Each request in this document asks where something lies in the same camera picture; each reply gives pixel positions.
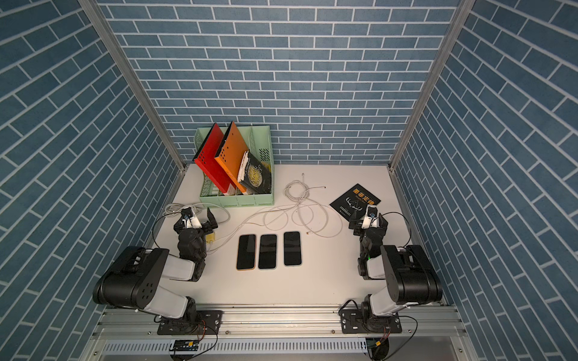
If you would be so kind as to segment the phone with orange case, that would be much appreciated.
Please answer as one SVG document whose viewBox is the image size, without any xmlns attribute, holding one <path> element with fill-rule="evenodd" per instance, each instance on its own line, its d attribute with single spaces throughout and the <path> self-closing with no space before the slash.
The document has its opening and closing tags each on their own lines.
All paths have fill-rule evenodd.
<svg viewBox="0 0 578 361">
<path fill-rule="evenodd" d="M 239 237 L 236 260 L 238 271 L 252 270 L 255 267 L 257 237 L 254 234 Z"/>
</svg>

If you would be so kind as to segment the phone with mint case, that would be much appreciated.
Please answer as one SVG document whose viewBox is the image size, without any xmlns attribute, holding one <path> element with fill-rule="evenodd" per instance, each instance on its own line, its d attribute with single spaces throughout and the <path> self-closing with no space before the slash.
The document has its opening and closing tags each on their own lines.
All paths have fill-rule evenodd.
<svg viewBox="0 0 578 361">
<path fill-rule="evenodd" d="M 277 263 L 277 235 L 268 234 L 260 236 L 260 248 L 258 268 L 275 269 Z"/>
</svg>

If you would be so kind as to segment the phone with blue case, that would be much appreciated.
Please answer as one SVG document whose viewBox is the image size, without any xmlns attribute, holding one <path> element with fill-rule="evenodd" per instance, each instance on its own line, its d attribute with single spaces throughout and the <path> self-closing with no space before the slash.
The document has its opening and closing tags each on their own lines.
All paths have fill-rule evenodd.
<svg viewBox="0 0 578 361">
<path fill-rule="evenodd" d="M 300 266 L 302 264 L 301 240 L 298 231 L 284 233 L 284 264 Z"/>
</svg>

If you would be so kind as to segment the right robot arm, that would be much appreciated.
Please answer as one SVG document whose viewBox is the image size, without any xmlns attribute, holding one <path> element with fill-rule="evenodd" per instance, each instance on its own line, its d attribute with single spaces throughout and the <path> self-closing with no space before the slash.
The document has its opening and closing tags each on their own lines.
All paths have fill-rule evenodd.
<svg viewBox="0 0 578 361">
<path fill-rule="evenodd" d="M 358 273 L 366 281 L 385 281 L 386 286 L 362 302 L 366 319 L 391 317 L 415 305 L 439 302 L 443 288 L 420 245 L 398 247 L 383 242 L 388 221 L 375 206 L 355 207 L 349 229 L 359 238 Z"/>
</svg>

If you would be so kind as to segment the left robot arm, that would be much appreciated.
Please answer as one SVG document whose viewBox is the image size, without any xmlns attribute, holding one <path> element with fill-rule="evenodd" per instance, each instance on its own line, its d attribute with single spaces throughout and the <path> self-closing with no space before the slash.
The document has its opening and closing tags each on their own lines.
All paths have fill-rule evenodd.
<svg viewBox="0 0 578 361">
<path fill-rule="evenodd" d="M 208 254 L 206 238 L 218 228 L 209 208 L 206 217 L 206 221 L 200 221 L 192 207 L 180 210 L 180 218 L 173 227 L 178 236 L 177 256 L 166 248 L 126 248 L 96 283 L 93 301 L 144 311 L 162 320 L 199 323 L 195 301 L 161 287 L 160 281 L 200 280 Z"/>
</svg>

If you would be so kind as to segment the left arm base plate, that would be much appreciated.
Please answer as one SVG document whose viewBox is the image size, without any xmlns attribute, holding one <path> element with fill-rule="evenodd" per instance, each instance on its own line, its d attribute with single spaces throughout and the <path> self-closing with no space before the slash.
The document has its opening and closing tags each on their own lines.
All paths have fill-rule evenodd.
<svg viewBox="0 0 578 361">
<path fill-rule="evenodd" d="M 197 311 L 194 316 L 173 319 L 162 317 L 157 329 L 158 335 L 218 335 L 223 311 Z"/>
</svg>

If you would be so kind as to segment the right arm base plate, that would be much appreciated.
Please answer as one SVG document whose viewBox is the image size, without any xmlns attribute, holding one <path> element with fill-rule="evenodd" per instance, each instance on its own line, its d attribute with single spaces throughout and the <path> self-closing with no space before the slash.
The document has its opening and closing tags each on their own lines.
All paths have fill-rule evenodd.
<svg viewBox="0 0 578 361">
<path fill-rule="evenodd" d="M 402 327 L 397 315 L 376 317 L 371 313 L 364 315 L 363 311 L 346 308 L 339 312 L 342 332 L 344 334 L 392 334 L 402 333 Z"/>
</svg>

